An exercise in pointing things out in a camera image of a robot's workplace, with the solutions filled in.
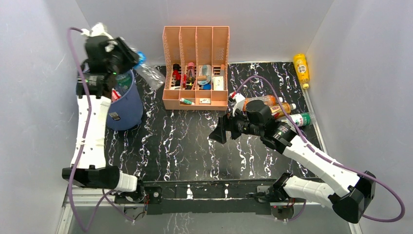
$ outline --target bottle of orange liquid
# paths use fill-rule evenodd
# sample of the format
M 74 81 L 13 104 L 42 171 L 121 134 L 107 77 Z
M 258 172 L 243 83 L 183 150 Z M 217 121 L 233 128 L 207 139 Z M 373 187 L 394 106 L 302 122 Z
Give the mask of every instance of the bottle of orange liquid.
M 284 110 L 287 112 L 287 114 L 290 114 L 291 111 L 295 110 L 297 106 L 294 103 L 288 104 L 287 102 L 283 102 L 282 107 L 284 107 Z M 282 112 L 280 105 L 270 106 L 270 109 L 274 118 L 280 118 L 284 116 L 284 113 Z
M 244 103 L 244 107 L 243 107 L 243 111 L 245 111 L 247 103 L 249 103 L 250 101 L 254 101 L 254 100 L 261 100 L 267 106 L 277 105 L 277 99 L 273 95 L 265 95 L 265 96 L 262 96 L 262 97 L 246 98 L 245 103 Z
M 304 54 L 297 54 L 293 57 L 294 67 L 296 68 L 298 81 L 302 89 L 308 89 L 310 85 L 308 82 L 310 81 L 310 77 L 308 75 L 308 66 L 307 60 L 305 60 Z

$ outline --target metal frame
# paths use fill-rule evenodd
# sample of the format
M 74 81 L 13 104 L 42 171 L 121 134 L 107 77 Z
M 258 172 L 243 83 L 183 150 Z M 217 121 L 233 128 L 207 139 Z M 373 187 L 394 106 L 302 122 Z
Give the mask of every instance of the metal frame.
M 307 104 L 308 110 L 314 112 L 313 105 L 311 104 L 310 97 L 308 95 L 308 92 L 306 90 L 303 90 L 303 94 L 305 97 L 305 102 Z M 321 136 L 321 132 L 319 129 L 319 125 L 317 120 L 314 122 L 314 128 L 317 134 L 317 138 L 320 142 L 320 147 L 321 150 L 324 151 L 327 154 L 327 148 L 325 147 L 324 140 Z M 102 197 L 101 190 L 99 189 L 82 189 L 78 187 L 74 187 L 73 189 L 73 196 L 74 196 L 74 202 L 76 206 L 90 206 L 94 207 L 98 200 Z M 108 198 L 111 201 L 114 201 L 114 196 L 108 196 Z M 103 200 L 103 202 L 100 204 L 101 206 L 110 206 L 110 204 L 106 201 Z M 270 203 L 271 206 L 280 206 L 280 205 L 287 205 L 287 203 L 283 202 L 277 202 L 277 203 Z M 308 202 L 307 205 L 320 205 L 315 202 Z M 142 207 L 142 204 L 124 204 L 124 207 Z M 69 198 L 65 197 L 64 202 L 63 202 L 63 207 L 62 207 L 62 214 L 59 222 L 59 226 L 57 228 L 56 233 L 57 234 L 67 234 L 72 222 L 73 218 L 73 211 L 70 208 L 69 204 Z M 350 231 L 352 234 L 362 234 L 360 225 L 353 224 L 353 223 L 348 223 L 350 227 Z

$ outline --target trash bin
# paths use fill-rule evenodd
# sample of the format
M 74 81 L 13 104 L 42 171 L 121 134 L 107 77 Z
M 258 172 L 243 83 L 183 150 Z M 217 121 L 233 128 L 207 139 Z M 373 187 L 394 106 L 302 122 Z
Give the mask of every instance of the trash bin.
M 112 102 L 106 119 L 106 126 L 116 131 L 127 130 L 142 122 L 143 104 L 136 88 L 135 75 L 132 70 L 129 72 L 132 85 L 120 99 Z

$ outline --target black marble table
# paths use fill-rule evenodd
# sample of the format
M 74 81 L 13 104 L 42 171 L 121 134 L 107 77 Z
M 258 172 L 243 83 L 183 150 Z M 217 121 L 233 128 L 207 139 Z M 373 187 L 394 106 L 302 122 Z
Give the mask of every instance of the black marble table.
M 158 69 L 166 73 L 164 66 Z M 269 79 L 280 97 L 295 103 L 297 109 L 292 114 L 308 112 L 293 63 L 230 64 L 229 92 L 251 75 Z M 314 176 L 299 163 L 266 148 L 256 136 L 228 138 L 225 145 L 208 140 L 218 116 L 224 112 L 165 110 L 163 88 L 154 91 L 143 79 L 136 80 L 145 108 L 142 124 L 127 131 L 106 129 L 105 157 L 110 165 L 141 176 L 144 181 L 278 178 L 284 172 Z M 258 79 L 252 81 L 242 94 L 271 94 L 267 84 Z M 319 147 L 312 125 L 303 127 L 302 132 Z

